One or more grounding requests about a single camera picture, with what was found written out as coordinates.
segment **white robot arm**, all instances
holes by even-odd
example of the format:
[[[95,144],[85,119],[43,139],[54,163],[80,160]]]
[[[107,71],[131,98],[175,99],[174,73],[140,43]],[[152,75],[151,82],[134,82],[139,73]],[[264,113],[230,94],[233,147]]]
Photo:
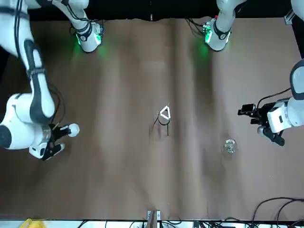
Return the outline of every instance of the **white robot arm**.
[[[304,20],[304,1],[291,0],[291,4],[295,14]],[[304,59],[296,63],[291,70],[290,89],[293,97],[265,104],[261,108],[258,108],[258,105],[256,107],[254,104],[246,104],[238,111],[238,115],[251,117],[251,124],[260,125],[257,132],[261,136],[283,146],[283,130],[304,125]]]
[[[235,8],[246,0],[217,0],[219,13],[217,18],[203,25],[205,42],[215,51],[221,51],[228,43],[231,26],[236,17]]]
[[[228,43],[235,8],[244,2],[246,0],[217,0],[218,16],[203,24],[205,43],[211,49],[221,51]],[[304,20],[304,1],[291,0],[291,4],[295,14]],[[282,138],[284,129],[304,125],[304,59],[293,67],[290,84],[293,97],[265,104],[261,108],[259,104],[245,104],[238,111],[238,115],[251,117],[251,124],[260,125],[257,132],[261,136],[280,146],[285,144]]]
[[[81,9],[86,7],[87,1],[84,1],[84,5],[78,1],[76,5],[79,8],[73,6],[73,0],[70,0],[71,5],[69,1],[64,2],[66,5],[60,1],[51,1],[69,16],[83,50],[95,50],[101,43],[103,31],[100,25],[87,19]],[[27,14],[28,5],[37,8],[48,3],[48,0],[0,0],[0,45],[22,59],[31,86],[30,94],[15,94],[9,98],[4,119],[0,123],[0,147],[12,150],[29,148],[33,156],[42,160],[64,149],[64,144],[55,144],[57,139],[65,135],[74,137],[79,133],[77,124],[59,127],[50,123],[55,106]]]

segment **yellow object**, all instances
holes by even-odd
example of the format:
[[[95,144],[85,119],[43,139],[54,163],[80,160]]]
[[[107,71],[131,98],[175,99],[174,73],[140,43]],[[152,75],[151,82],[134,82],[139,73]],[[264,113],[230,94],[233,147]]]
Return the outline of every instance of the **yellow object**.
[[[32,221],[31,219],[27,219],[20,228],[46,228],[43,221]]]

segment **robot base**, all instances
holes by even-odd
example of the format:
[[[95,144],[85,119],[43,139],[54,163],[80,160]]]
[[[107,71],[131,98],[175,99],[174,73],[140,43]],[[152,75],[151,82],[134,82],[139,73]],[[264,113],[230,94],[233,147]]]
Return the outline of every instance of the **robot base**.
[[[224,49],[225,45],[228,43],[229,36],[231,32],[224,38],[219,39],[218,35],[216,34],[214,30],[214,23],[216,19],[213,18],[210,22],[208,22],[208,25],[210,25],[210,31],[206,33],[205,36],[205,43],[214,51],[221,51]]]
[[[88,37],[80,33],[77,33],[76,36],[79,45],[87,53],[93,52],[99,45],[101,45],[104,30],[104,28],[96,22],[90,22],[90,26],[92,29]]]

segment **black cable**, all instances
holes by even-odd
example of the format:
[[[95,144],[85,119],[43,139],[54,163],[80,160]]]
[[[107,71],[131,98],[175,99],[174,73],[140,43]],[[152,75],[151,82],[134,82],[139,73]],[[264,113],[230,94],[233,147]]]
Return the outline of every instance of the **black cable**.
[[[81,228],[85,223],[87,223],[89,220],[83,220],[82,223],[77,228]]]
[[[263,101],[263,100],[265,100],[265,99],[268,99],[268,98],[271,98],[271,97],[274,97],[274,96],[281,95],[281,94],[283,94],[283,93],[286,93],[286,92],[287,92],[287,91],[289,91],[290,89],[291,89],[291,88],[288,88],[288,89],[286,89],[286,90],[283,90],[283,91],[282,91],[282,92],[280,92],[280,93],[277,93],[277,94],[272,94],[272,95],[269,95],[269,96],[263,97],[262,99],[260,99],[260,100],[258,101],[256,108],[258,109],[258,107],[259,107],[259,105],[260,105],[261,101]]]
[[[167,222],[169,222],[169,223],[172,224],[172,225],[179,225],[179,224],[181,223],[181,220],[179,220],[179,222],[177,222],[177,223],[171,222],[171,221],[167,221]]]
[[[57,112],[58,112],[58,109],[59,109],[59,107],[60,107],[60,104],[61,104],[61,99],[60,99],[60,96],[58,95],[58,93],[56,93],[54,90],[49,90],[52,94],[54,94],[56,97],[57,97],[57,100],[58,100],[58,103],[57,103],[57,105],[56,105],[56,109],[55,109],[55,112],[54,112],[54,115],[53,115],[53,117],[52,117],[52,119],[51,119],[51,124],[54,122],[54,119],[55,119],[55,116],[56,116],[56,114],[57,114]]]
[[[164,223],[164,224],[167,224],[167,225],[170,225],[170,226],[172,226],[173,228],[176,228],[175,225],[173,225],[173,224],[171,224],[171,223],[169,223],[169,222],[160,221],[160,227],[161,227],[161,228],[163,228],[163,226],[162,226],[163,223]]]
[[[304,202],[304,199],[302,199],[302,198],[296,199],[296,198],[291,198],[291,197],[275,197],[275,198],[266,199],[266,200],[260,202],[260,203],[257,205],[257,207],[256,207],[256,209],[255,209],[255,211],[254,211],[252,220],[251,220],[251,224],[252,224],[252,225],[253,225],[254,220],[255,220],[255,218],[256,218],[257,210],[259,209],[259,207],[260,207],[263,203],[266,203],[266,202],[269,202],[269,201],[273,201],[273,200],[297,200],[297,201],[300,201],[300,202]]]
[[[291,227],[294,227],[295,224],[297,224],[297,223],[299,223],[299,222],[302,222],[302,221],[304,221],[304,218],[297,220],[296,222],[294,222],[294,223],[291,224],[290,226],[291,226]]]
[[[190,21],[193,25],[198,26],[198,27],[203,27],[202,24],[196,23],[192,18],[187,18],[188,21]]]
[[[195,37],[203,37],[203,31],[200,30],[198,28],[198,26],[196,26],[195,24],[193,24],[189,19],[185,19],[190,30],[191,30],[191,33],[195,36]]]
[[[130,227],[129,227],[129,228],[131,228],[131,226],[132,226],[134,223],[135,223],[135,221],[131,223],[131,225],[130,225]]]
[[[62,106],[63,106],[63,113],[62,113],[62,116],[61,118],[59,119],[58,121],[58,124],[62,122],[62,120],[64,119],[65,115],[66,115],[66,103],[65,103],[65,100],[61,94],[61,92],[57,89],[56,86],[54,86],[52,83],[48,82],[47,83],[49,86],[53,87],[53,89],[58,93],[58,95],[60,96],[61,100],[62,100]]]
[[[15,39],[15,46],[18,55],[17,58],[21,58],[20,48],[19,48],[19,25],[20,25],[20,13],[22,11],[22,2],[23,0],[17,1],[15,22],[14,22],[14,39]]]

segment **brown table surface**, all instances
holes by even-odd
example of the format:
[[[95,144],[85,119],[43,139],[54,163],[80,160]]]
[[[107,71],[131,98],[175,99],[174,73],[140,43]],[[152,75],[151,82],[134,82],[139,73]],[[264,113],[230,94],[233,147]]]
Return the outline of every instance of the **brown table surface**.
[[[65,99],[64,123],[81,132],[62,139],[65,151],[47,162],[1,151],[2,218],[142,219],[159,209],[162,219],[250,219],[262,200],[304,196],[303,128],[285,131],[279,147],[237,116],[243,104],[290,86],[300,54],[283,19],[237,19],[218,53],[181,19],[106,22],[104,45],[91,54],[68,28],[32,23],[47,76]],[[1,109],[27,89],[23,66],[10,57]],[[166,136],[166,127],[151,127],[168,103]],[[221,152],[226,138],[238,144],[232,157]],[[257,218],[273,219],[283,203],[264,205]],[[281,219],[302,210],[290,205]]]

